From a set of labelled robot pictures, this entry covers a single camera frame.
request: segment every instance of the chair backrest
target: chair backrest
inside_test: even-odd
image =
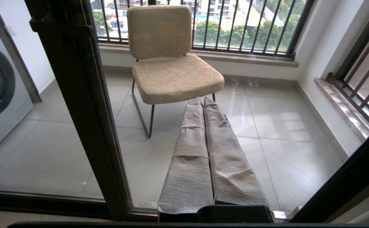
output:
[[[180,56],[191,49],[187,6],[133,6],[127,12],[128,41],[136,59]]]

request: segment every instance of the chair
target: chair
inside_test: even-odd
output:
[[[213,95],[224,86],[223,76],[195,55],[192,46],[191,12],[187,6],[133,6],[127,12],[131,55],[137,59],[132,68],[132,97],[146,136],[152,136],[156,104],[168,104]],[[171,60],[140,62],[156,57]],[[145,104],[152,105],[149,132],[134,95],[137,83]]]

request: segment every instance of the window sill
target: window sill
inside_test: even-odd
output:
[[[100,52],[118,53],[118,54],[130,54],[129,47],[121,44],[106,44],[99,43]],[[199,51],[191,50],[190,54],[197,55],[203,60],[221,61],[221,62],[237,62],[257,65],[268,66],[280,66],[280,67],[292,67],[297,68],[299,63],[287,58],[281,57],[267,57],[267,56],[254,56],[243,55],[224,52],[211,52],[211,51]]]
[[[342,119],[348,124],[352,132],[361,142],[364,142],[369,137],[369,123],[367,123],[362,115],[345,99],[334,85],[319,78],[315,78],[314,82]]]

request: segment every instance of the metal chair leg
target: metal chair leg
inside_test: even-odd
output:
[[[152,126],[154,125],[154,111],[155,111],[155,105],[152,105],[151,123],[150,123],[150,126],[149,126],[149,133],[148,133],[148,130],[147,130],[147,128],[146,128],[145,121],[143,120],[143,117],[142,117],[141,110],[139,109],[139,105],[138,105],[137,99],[135,98],[135,94],[134,94],[134,86],[135,86],[135,79],[134,79],[134,81],[132,82],[132,97],[134,98],[135,106],[137,107],[138,114],[139,114],[139,118],[141,119],[141,122],[142,122],[143,128],[144,128],[144,130],[145,130],[146,137],[151,138],[151,136],[152,136]]]

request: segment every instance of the chair seat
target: chair seat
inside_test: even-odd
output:
[[[146,104],[187,101],[218,92],[223,76],[195,55],[158,62],[136,62],[132,68]]]

